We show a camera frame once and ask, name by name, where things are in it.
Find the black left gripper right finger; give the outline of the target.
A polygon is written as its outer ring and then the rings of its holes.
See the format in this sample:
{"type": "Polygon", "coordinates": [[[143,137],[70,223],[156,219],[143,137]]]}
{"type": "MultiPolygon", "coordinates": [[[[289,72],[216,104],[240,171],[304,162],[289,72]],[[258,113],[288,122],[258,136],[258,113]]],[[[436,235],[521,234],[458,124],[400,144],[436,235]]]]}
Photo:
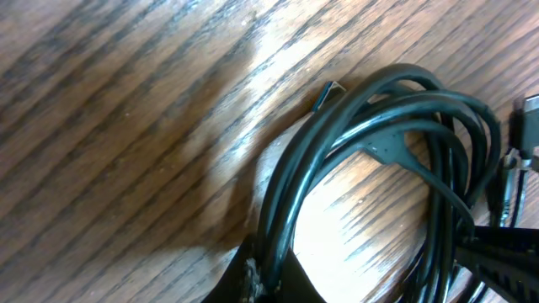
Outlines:
{"type": "Polygon", "coordinates": [[[538,301],[538,230],[477,226],[455,259],[508,302],[538,301]]]}

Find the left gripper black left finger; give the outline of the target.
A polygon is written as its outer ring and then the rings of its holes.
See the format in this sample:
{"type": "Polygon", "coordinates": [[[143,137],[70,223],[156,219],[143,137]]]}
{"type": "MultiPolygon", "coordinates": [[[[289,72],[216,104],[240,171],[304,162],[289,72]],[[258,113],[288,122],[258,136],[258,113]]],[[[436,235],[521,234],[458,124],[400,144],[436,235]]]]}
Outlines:
{"type": "Polygon", "coordinates": [[[247,235],[226,271],[202,303],[325,303],[293,252],[289,252],[275,290],[262,283],[254,256],[256,236],[247,235]]]}

